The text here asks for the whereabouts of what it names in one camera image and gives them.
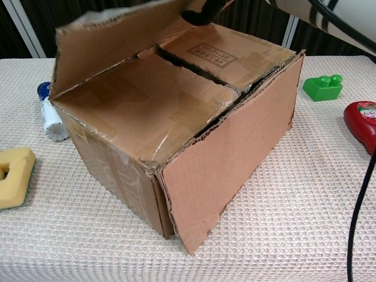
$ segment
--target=cardboard box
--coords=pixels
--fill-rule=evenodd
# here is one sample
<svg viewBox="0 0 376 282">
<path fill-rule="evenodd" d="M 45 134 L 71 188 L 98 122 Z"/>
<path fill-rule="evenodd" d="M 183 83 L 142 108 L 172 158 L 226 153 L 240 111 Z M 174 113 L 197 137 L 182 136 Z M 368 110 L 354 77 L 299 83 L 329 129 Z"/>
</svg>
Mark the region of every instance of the cardboard box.
<svg viewBox="0 0 376 282">
<path fill-rule="evenodd" d="M 152 2 L 64 26 L 51 91 L 88 171 L 190 254 L 291 128 L 304 57 L 181 19 L 203 2 Z"/>
</svg>

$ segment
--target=green lego brick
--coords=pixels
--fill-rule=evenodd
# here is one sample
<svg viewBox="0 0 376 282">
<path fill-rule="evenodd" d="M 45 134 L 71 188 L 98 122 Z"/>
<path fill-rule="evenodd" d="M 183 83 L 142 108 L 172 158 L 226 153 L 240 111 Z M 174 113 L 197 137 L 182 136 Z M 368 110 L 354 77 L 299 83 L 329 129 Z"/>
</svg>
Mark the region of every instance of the green lego brick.
<svg viewBox="0 0 376 282">
<path fill-rule="evenodd" d="M 315 102 L 336 100 L 342 90 L 342 76 L 320 76 L 308 78 L 303 85 L 303 90 Z"/>
</svg>

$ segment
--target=red ketchup bottle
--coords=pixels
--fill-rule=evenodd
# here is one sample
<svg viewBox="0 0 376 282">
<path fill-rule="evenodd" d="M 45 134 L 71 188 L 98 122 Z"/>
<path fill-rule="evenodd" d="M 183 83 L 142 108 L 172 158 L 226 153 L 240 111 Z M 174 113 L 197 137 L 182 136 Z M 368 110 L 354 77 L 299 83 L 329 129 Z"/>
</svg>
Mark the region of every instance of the red ketchup bottle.
<svg viewBox="0 0 376 282">
<path fill-rule="evenodd" d="M 372 155 L 376 147 L 376 103 L 362 101 L 348 105 L 344 120 L 351 133 Z"/>
</svg>

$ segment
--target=sponge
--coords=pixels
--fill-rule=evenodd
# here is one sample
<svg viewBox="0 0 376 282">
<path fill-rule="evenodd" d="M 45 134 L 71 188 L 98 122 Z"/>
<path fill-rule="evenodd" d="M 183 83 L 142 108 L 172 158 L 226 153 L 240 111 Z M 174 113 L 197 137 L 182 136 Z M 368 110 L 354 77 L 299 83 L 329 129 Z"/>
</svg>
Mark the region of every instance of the sponge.
<svg viewBox="0 0 376 282">
<path fill-rule="evenodd" d="M 0 209 L 22 205 L 34 164 L 28 147 L 0 151 Z"/>
</svg>

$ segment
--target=glue stick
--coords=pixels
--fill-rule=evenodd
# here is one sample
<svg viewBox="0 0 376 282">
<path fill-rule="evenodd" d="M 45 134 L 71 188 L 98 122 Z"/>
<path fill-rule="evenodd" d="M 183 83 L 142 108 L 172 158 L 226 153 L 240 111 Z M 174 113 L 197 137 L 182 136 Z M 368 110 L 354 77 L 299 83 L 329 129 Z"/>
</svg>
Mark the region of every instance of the glue stick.
<svg viewBox="0 0 376 282">
<path fill-rule="evenodd" d="M 48 138 L 54 142 L 63 141 L 69 137 L 58 113 L 49 101 L 50 82 L 44 82 L 38 86 L 39 100 L 41 101 L 41 112 L 43 130 Z"/>
</svg>

